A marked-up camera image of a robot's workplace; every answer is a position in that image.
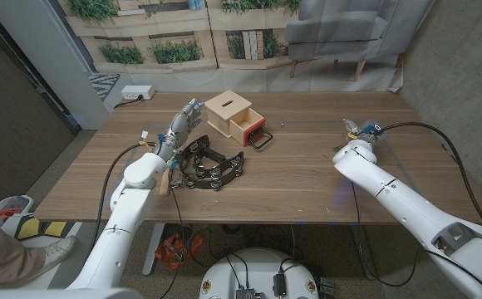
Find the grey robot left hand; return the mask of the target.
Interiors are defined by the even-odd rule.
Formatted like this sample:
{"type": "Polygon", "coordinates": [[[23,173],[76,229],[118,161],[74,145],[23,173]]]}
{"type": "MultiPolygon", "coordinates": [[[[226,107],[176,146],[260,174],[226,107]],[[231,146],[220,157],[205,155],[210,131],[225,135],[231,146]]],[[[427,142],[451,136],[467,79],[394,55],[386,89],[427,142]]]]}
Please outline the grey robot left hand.
{"type": "Polygon", "coordinates": [[[202,119],[201,110],[204,103],[192,99],[180,112],[178,112],[168,126],[163,139],[154,147],[153,153],[165,162],[170,160],[176,150],[188,139],[190,132],[202,119]]]}

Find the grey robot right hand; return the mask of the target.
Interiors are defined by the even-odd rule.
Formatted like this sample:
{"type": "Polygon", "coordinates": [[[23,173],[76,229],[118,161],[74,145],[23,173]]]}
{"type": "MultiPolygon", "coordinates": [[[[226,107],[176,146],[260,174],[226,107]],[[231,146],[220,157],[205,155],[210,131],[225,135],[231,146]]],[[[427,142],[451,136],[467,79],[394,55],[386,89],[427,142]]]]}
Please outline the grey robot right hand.
{"type": "Polygon", "coordinates": [[[347,142],[364,140],[374,147],[378,143],[384,142],[388,136],[386,132],[381,132],[379,135],[376,135],[376,132],[382,129],[381,123],[377,120],[366,119],[362,125],[358,125],[349,119],[343,119],[343,122],[347,130],[347,142]]]}

